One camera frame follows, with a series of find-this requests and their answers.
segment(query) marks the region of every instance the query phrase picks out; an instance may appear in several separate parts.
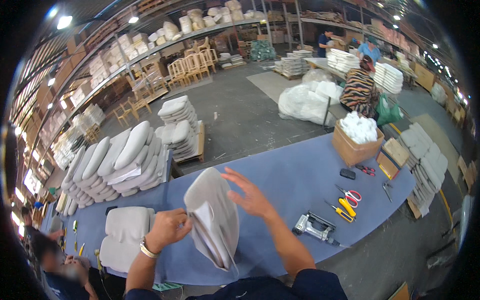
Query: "yellow screwdriver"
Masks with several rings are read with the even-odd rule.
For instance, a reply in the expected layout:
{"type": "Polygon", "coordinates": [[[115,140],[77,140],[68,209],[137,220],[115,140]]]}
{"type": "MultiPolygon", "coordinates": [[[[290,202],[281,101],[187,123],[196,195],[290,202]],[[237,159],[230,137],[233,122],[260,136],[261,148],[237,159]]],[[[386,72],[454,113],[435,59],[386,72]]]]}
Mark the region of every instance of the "yellow screwdriver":
{"type": "Polygon", "coordinates": [[[349,222],[349,223],[353,222],[353,218],[352,218],[349,214],[347,214],[346,212],[344,212],[341,208],[335,207],[335,206],[331,205],[331,204],[328,203],[325,199],[324,199],[324,201],[325,201],[328,205],[330,205],[331,207],[333,207],[333,209],[335,209],[335,212],[336,212],[337,214],[339,214],[342,218],[344,218],[345,220],[347,220],[347,222],[349,222]]]}
{"type": "Polygon", "coordinates": [[[339,198],[338,202],[347,210],[347,213],[352,216],[353,220],[356,222],[357,218],[355,216],[357,215],[357,213],[353,210],[347,200],[345,198],[339,198]]]}

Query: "woman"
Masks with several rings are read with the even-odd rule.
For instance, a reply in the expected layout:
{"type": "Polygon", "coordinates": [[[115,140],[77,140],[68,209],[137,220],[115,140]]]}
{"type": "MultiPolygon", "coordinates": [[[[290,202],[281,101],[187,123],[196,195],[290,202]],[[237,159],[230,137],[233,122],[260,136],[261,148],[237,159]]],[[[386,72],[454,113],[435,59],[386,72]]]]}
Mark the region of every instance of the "woman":
{"type": "Polygon", "coordinates": [[[369,73],[375,72],[370,56],[360,60],[360,69],[350,69],[347,73],[345,89],[340,96],[340,103],[348,111],[357,111],[368,118],[378,119],[375,106],[378,101],[375,83],[369,73]]]}

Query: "tiger-striped shirt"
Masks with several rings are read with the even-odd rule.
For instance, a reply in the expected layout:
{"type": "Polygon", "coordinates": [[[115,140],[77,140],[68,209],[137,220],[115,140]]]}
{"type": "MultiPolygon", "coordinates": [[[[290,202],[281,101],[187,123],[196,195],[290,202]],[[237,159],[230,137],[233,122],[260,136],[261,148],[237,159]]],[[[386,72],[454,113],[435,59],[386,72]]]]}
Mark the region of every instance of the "tiger-striped shirt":
{"type": "Polygon", "coordinates": [[[373,118],[377,91],[373,79],[362,69],[350,69],[340,102],[365,117],[373,118]]]}

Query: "green bag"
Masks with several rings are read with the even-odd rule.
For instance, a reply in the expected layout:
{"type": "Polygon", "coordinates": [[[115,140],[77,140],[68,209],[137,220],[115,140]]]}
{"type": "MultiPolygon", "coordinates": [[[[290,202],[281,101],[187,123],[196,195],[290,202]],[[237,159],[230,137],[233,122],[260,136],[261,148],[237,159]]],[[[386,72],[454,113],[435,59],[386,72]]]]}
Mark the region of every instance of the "green bag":
{"type": "Polygon", "coordinates": [[[378,102],[375,110],[378,112],[379,115],[377,120],[377,125],[379,126],[397,122],[404,117],[398,104],[395,104],[392,108],[389,107],[387,96],[385,93],[382,93],[380,95],[380,101],[378,102]]]}

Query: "concrete floor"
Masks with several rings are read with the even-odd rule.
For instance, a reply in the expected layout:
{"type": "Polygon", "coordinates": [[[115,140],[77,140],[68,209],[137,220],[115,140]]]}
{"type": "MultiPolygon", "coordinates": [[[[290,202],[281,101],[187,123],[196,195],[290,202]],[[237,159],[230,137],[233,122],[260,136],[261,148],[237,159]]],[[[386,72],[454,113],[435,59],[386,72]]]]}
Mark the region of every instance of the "concrete floor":
{"type": "MultiPolygon", "coordinates": [[[[316,124],[281,119],[276,103],[246,79],[265,72],[262,67],[272,64],[271,61],[249,62],[246,66],[219,70],[213,75],[211,84],[182,93],[189,96],[198,119],[205,123],[206,133],[204,162],[192,160],[181,164],[185,173],[325,134],[316,124]]],[[[409,96],[412,101],[415,97],[425,98],[424,94],[415,91],[409,96]]],[[[149,120],[154,128],[162,126],[156,112],[163,102],[151,103],[153,114],[146,109],[141,111],[140,121],[149,120]]],[[[139,122],[131,117],[129,123],[134,126],[139,122]]],[[[102,131],[114,136],[123,129],[113,117],[104,123],[102,131]]],[[[446,175],[444,185],[444,191],[451,191],[445,193],[449,203],[455,202],[458,207],[461,197],[451,176],[446,175]]],[[[446,242],[441,232],[449,227],[448,212],[439,195],[434,199],[430,213],[419,220],[413,219],[404,204],[367,237],[318,263],[317,267],[336,273],[350,299],[387,299],[404,281],[410,291],[413,287],[427,290],[439,284],[446,270],[427,270],[425,257],[446,242]]],[[[282,280],[288,282],[288,276],[283,276],[282,280]]],[[[217,289],[219,287],[186,285],[183,289],[159,294],[165,300],[185,299],[210,294],[217,289]]]]}

